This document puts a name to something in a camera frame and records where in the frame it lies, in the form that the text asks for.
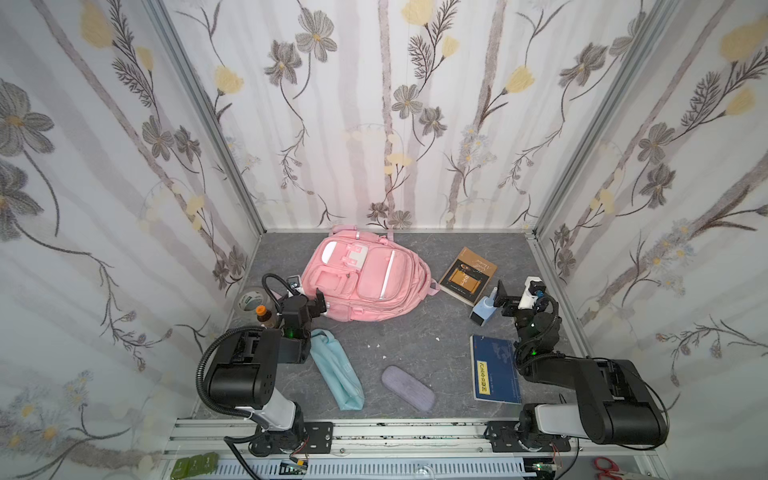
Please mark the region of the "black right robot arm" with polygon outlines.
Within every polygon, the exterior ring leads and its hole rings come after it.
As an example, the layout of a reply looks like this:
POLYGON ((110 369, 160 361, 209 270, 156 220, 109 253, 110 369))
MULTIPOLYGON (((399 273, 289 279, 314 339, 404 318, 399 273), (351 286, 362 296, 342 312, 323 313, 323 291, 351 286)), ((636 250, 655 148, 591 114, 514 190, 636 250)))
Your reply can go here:
POLYGON ((662 401, 629 360, 576 357, 557 350, 560 305, 536 277, 524 293, 495 287, 494 306, 514 320, 512 364, 530 383, 573 391, 574 404, 528 403, 522 407, 515 437, 526 449, 540 449, 558 438, 587 439, 598 445, 653 450, 669 435, 670 420, 662 401))

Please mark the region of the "pink student backpack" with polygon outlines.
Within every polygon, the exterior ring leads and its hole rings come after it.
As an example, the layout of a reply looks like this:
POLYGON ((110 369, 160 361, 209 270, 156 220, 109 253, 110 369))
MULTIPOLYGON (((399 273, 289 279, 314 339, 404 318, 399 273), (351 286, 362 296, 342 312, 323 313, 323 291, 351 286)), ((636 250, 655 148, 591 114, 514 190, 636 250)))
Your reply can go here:
POLYGON ((326 316, 339 322, 378 322, 405 315, 439 292, 431 270, 393 236, 339 226, 310 258, 300 285, 325 298, 326 316))

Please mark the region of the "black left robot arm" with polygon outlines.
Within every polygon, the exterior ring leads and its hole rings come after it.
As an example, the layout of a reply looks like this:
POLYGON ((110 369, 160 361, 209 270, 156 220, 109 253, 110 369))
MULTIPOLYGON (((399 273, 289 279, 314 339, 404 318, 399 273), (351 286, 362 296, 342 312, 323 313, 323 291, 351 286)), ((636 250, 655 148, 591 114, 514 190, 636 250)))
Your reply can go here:
POLYGON ((273 273, 262 287, 274 302, 277 325, 228 330, 203 353, 195 373, 201 402, 210 410, 256 424, 249 437, 226 437, 237 454, 246 444, 254 456, 297 453, 308 443, 301 407, 276 387, 280 364, 303 364, 310 356, 312 321, 327 311, 324 293, 304 293, 273 273))

